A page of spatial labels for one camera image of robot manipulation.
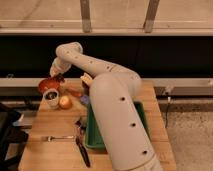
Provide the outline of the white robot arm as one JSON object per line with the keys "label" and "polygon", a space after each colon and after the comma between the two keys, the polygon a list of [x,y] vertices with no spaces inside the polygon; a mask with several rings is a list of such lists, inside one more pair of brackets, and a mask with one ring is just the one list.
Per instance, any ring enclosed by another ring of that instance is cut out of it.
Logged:
{"label": "white robot arm", "polygon": [[63,74],[72,66],[93,77],[90,103],[114,170],[163,171],[133,102],[141,77],[119,64],[85,55],[78,42],[56,48],[50,75]]}

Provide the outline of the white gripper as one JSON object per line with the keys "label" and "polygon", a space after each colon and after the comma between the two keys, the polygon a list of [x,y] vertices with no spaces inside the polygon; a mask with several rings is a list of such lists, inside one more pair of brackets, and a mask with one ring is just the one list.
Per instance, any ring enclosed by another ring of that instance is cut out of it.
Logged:
{"label": "white gripper", "polygon": [[60,59],[59,57],[56,57],[52,63],[52,66],[50,68],[50,76],[54,77],[58,74],[64,74],[71,68],[71,64],[64,61],[63,59]]}

